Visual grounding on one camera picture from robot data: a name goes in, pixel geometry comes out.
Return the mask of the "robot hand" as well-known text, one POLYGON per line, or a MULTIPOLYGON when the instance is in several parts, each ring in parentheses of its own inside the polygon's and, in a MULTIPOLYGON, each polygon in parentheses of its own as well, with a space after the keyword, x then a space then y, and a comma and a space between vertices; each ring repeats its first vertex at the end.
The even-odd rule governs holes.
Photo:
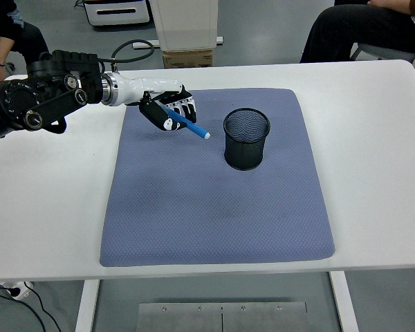
POLYGON ((162 131, 179 130, 187 125, 169 116, 165 108, 196 122, 196 107, 192 94, 178 80, 136 78, 130 80, 119 73, 107 73, 108 96, 105 105, 136 105, 141 114, 162 131))

